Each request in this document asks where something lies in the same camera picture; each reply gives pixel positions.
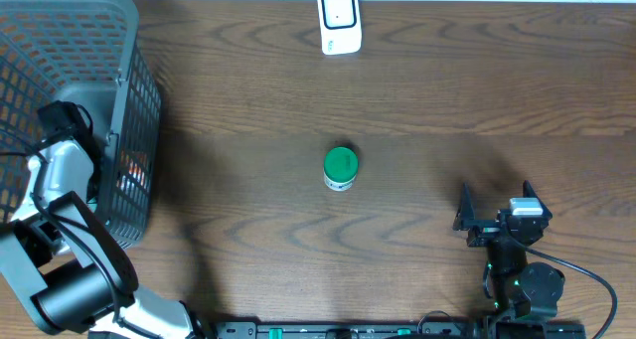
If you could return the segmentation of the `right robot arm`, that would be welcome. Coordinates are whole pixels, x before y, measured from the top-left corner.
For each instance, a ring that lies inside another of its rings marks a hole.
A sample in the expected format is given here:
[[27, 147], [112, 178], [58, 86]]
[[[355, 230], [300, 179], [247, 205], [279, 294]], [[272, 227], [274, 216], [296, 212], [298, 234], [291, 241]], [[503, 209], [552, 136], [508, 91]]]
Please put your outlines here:
[[485, 282], [489, 296], [498, 303], [497, 314], [510, 320], [547, 321], [557, 316], [564, 276], [544, 262], [529, 263], [527, 253], [540, 240], [553, 214], [531, 184], [523, 183], [523, 195], [493, 219], [476, 217], [470, 191], [463, 186], [452, 229], [467, 233], [469, 248], [484, 248], [489, 269]]

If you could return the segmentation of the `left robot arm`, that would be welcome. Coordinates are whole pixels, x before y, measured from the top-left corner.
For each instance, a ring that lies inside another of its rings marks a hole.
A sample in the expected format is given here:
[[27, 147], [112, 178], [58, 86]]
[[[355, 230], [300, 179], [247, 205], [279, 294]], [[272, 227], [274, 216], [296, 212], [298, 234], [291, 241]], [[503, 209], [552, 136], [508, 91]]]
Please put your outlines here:
[[44, 138], [26, 144], [26, 193], [1, 228], [1, 274], [34, 324], [89, 338], [212, 336], [184, 302], [139, 283], [98, 219], [102, 151], [87, 109], [57, 100], [37, 118]]

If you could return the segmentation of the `green lid white jar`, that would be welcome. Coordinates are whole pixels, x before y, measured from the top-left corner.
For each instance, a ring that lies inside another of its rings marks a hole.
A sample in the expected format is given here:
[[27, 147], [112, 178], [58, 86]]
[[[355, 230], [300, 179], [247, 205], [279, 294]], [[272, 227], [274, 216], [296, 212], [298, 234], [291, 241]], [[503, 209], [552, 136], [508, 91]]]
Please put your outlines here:
[[352, 149], [344, 146], [332, 148], [324, 159], [324, 182], [333, 191], [346, 191], [353, 186], [358, 170], [359, 159]]

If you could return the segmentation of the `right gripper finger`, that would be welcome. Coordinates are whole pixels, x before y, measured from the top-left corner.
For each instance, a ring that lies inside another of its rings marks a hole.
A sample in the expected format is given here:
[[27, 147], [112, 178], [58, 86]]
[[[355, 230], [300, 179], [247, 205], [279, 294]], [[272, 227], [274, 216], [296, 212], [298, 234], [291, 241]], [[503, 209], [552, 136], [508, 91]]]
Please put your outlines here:
[[470, 191], [468, 185], [464, 183], [461, 189], [459, 207], [456, 212], [452, 230], [453, 231], [469, 231], [476, 224], [476, 216], [472, 205]]
[[537, 195], [537, 193], [535, 192], [534, 188], [532, 187], [531, 183], [528, 180], [525, 180], [523, 182], [522, 189], [523, 189], [524, 198], [534, 198], [539, 200], [539, 196]]

